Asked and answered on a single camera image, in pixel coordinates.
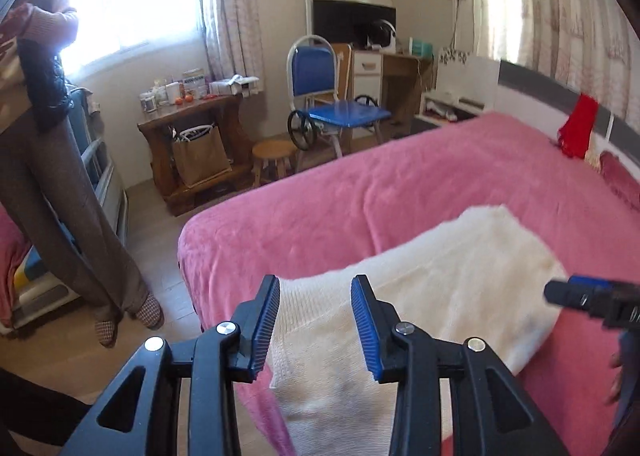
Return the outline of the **person right hand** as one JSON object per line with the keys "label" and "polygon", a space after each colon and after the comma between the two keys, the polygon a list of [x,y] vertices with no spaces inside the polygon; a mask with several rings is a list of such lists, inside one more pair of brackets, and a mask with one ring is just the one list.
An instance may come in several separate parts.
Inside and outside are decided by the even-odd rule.
{"label": "person right hand", "polygon": [[620,352],[614,353],[610,361],[608,362],[609,369],[615,369],[616,375],[612,380],[611,387],[608,389],[608,395],[606,395],[605,403],[613,404],[620,399],[620,388],[622,387],[622,368],[623,362],[620,357]]}

